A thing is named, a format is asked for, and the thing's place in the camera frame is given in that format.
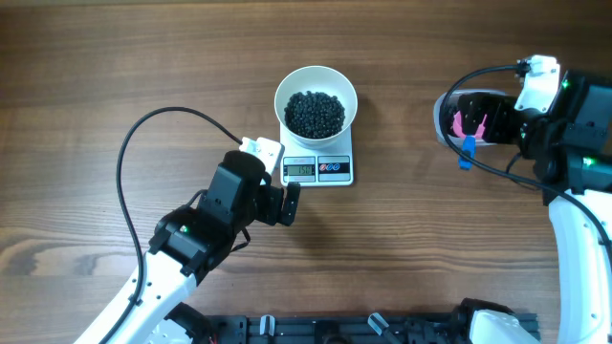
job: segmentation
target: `white kitchen scale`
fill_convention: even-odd
[[[308,147],[280,127],[285,153],[280,160],[280,182],[301,186],[346,186],[353,183],[351,128],[324,147]]]

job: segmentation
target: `white bowl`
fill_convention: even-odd
[[[285,123],[285,107],[289,98],[298,92],[324,92],[330,97],[336,96],[344,107],[344,123],[339,133],[325,139],[307,139],[292,132]],[[306,147],[323,147],[342,135],[353,123],[357,114],[357,93],[346,76],[329,67],[309,66],[291,72],[276,89],[274,110],[280,125],[300,144]]]

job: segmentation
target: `wood grain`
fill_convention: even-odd
[[[134,121],[181,105],[237,136],[277,139],[274,90],[313,64],[357,89],[355,185],[303,190],[291,227],[253,225],[251,246],[189,303],[206,314],[367,314],[447,312],[476,297],[537,312],[555,342],[547,208],[537,193],[458,171],[431,111],[461,75],[529,54],[612,74],[610,10],[569,0],[1,10],[0,343],[74,341],[136,266],[115,188]],[[474,85],[517,90],[511,75]],[[189,115],[142,127],[124,164],[142,243],[235,148]],[[514,151],[479,155],[504,166]]]

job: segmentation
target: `bowl of black beans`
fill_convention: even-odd
[[[298,143],[321,147],[351,126],[357,113],[357,93],[340,72],[309,66],[280,83],[274,109],[283,129]]]

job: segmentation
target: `blue object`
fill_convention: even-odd
[[[470,155],[470,158],[474,158],[474,155],[476,155],[476,138],[474,136],[467,136],[464,140],[463,140],[463,146],[461,146],[461,150]],[[459,168],[466,170],[466,171],[470,171],[471,169],[471,162],[459,157]]]

